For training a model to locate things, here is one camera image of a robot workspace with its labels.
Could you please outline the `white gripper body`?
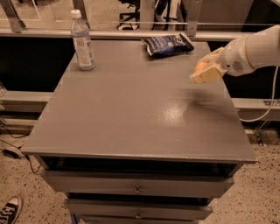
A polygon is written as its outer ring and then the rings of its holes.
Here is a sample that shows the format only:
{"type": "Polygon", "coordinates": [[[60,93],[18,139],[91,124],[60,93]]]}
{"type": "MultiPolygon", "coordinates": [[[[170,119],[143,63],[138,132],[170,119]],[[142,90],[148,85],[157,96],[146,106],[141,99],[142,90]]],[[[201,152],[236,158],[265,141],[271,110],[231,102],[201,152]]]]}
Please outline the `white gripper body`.
{"type": "Polygon", "coordinates": [[[247,40],[248,37],[237,38],[223,48],[218,61],[227,74],[237,77],[255,71],[247,56],[247,40]]]}

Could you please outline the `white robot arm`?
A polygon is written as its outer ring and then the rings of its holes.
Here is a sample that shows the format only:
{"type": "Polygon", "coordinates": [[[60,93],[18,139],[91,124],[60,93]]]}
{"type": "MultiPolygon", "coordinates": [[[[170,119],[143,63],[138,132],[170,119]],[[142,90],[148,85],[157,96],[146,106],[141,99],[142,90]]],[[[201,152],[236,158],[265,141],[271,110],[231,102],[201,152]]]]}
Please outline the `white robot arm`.
{"type": "Polygon", "coordinates": [[[280,25],[230,41],[201,58],[190,79],[207,83],[225,74],[234,77],[251,74],[262,67],[280,66],[280,25]]]}

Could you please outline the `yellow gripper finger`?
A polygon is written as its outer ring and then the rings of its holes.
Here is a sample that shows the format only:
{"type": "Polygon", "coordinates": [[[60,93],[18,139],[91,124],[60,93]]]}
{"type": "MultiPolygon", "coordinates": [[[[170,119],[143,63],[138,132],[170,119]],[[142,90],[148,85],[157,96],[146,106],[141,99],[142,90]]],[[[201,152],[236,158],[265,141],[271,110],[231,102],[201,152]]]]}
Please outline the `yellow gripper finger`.
{"type": "Polygon", "coordinates": [[[202,57],[197,61],[197,63],[220,63],[220,55],[222,51],[224,50],[223,47],[220,47],[212,52],[210,52],[208,55],[202,57]]]}
{"type": "Polygon", "coordinates": [[[224,75],[224,70],[217,65],[211,65],[190,75],[190,79],[196,84],[218,81],[224,75]]]}

